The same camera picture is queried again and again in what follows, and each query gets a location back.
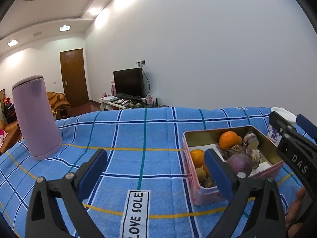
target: air vent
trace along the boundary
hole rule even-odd
[[[37,36],[39,36],[39,35],[42,35],[42,32],[41,32],[41,31],[38,31],[38,32],[33,33],[33,36],[34,36],[34,37],[37,37]]]

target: onion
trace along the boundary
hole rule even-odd
[[[245,154],[236,154],[228,159],[228,164],[236,172],[244,172],[249,176],[252,172],[252,160]]]

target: orange leather sofa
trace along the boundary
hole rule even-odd
[[[8,135],[5,137],[2,146],[0,147],[0,155],[12,148],[21,138],[21,130],[18,121],[12,122],[7,126],[3,121],[0,121],[0,129],[3,129]]]
[[[47,92],[47,97],[52,111],[57,112],[58,120],[71,116],[72,107],[63,93]]]

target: pink tin box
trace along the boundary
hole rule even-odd
[[[221,197],[216,186],[211,188],[204,188],[200,186],[190,151],[193,149],[202,149],[205,151],[208,148],[214,147],[214,144],[218,143],[221,134],[226,131],[234,131],[241,137],[244,137],[247,132],[252,131],[257,136],[259,140],[258,149],[266,159],[269,166],[262,171],[254,173],[252,178],[275,178],[284,163],[276,153],[275,144],[253,126],[184,132],[183,162],[186,169],[186,175],[188,177],[191,201],[196,206],[217,203],[224,201],[224,198]]]

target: blue gripper pad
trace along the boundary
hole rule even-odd
[[[317,128],[316,126],[310,122],[305,116],[302,114],[299,114],[296,117],[296,123],[298,124],[299,127],[301,127],[307,134],[312,138],[316,139],[317,138]]]
[[[234,197],[234,188],[237,187],[237,178],[235,173],[228,165],[223,162],[213,149],[207,149],[205,152],[205,165],[210,172],[211,178],[216,183],[221,196],[228,201]]]
[[[107,159],[108,156],[105,150],[97,150],[89,162],[83,163],[77,170],[76,178],[80,178],[77,184],[77,198],[79,201],[89,198],[99,176],[107,167]]]

